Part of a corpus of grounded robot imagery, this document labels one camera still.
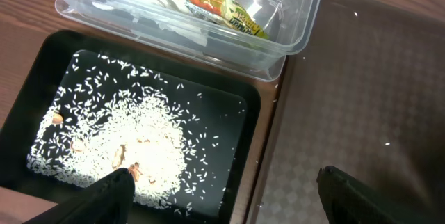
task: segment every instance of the clear plastic container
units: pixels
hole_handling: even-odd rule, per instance
[[[319,0],[237,1],[263,27],[268,40],[139,0],[57,0],[56,10],[147,45],[272,81],[280,75],[286,55],[307,44]]]

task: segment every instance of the wooden table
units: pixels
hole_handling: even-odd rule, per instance
[[[406,10],[411,10],[415,13],[421,13],[435,19],[440,19],[445,22],[445,0],[379,1]],[[2,32],[0,35],[1,124],[3,124],[6,119],[43,40],[50,33],[60,29],[72,29],[88,35],[96,35],[116,40],[145,51],[155,52],[166,58],[173,58],[199,65],[215,72],[247,81],[258,89],[262,101],[261,113],[232,216],[232,223],[242,223],[245,220],[252,187],[257,176],[259,165],[257,161],[260,160],[261,152],[265,140],[268,137],[270,122],[275,110],[273,100],[278,98],[278,92],[280,91],[280,87],[276,89],[275,85],[280,83],[280,80],[278,79],[272,83],[255,81],[72,22],[57,14],[54,10],[54,0],[0,0],[0,31]],[[46,202],[44,200],[28,197],[0,188],[0,223],[11,216],[18,220],[18,223],[20,221],[25,221],[53,205],[54,204],[51,202]]]

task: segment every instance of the black tray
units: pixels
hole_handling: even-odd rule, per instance
[[[212,129],[225,135],[220,142],[225,147],[218,148],[217,152],[212,151],[211,146],[204,146],[209,143],[202,144],[206,148],[207,161],[211,161],[209,166],[214,166],[213,171],[218,178],[213,182],[204,182],[206,197],[203,200],[197,195],[191,198],[191,195],[181,191],[175,195],[178,199],[176,207],[185,207],[187,202],[195,203],[188,218],[174,215],[173,209],[156,210],[134,204],[129,223],[228,223],[261,108],[255,88],[219,74],[73,31],[60,31],[45,40],[3,125],[0,133],[0,186],[53,202],[67,200],[81,190],[26,168],[26,155],[30,152],[43,115],[57,97],[59,85],[75,82],[75,79],[68,79],[69,74],[65,72],[70,70],[76,53],[78,58],[90,58],[92,61],[98,54],[104,54],[159,72],[168,84],[151,81],[150,86],[162,87],[170,99],[175,97],[183,105],[190,101],[193,110],[204,116],[200,124],[209,128],[209,135],[212,135]],[[177,83],[187,86],[186,94],[176,95]],[[197,99],[200,101],[198,106],[192,103]],[[228,112],[232,116],[226,118],[225,113]],[[219,210],[215,211],[216,204],[219,205],[221,200]]]

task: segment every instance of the green and yellow packet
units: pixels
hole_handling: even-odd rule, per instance
[[[235,0],[186,0],[188,9],[198,17],[226,25],[243,33],[268,39],[260,25]]]

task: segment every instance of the snack packet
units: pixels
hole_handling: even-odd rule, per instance
[[[260,25],[256,24],[235,0],[186,0],[185,5],[197,17],[268,39]]]

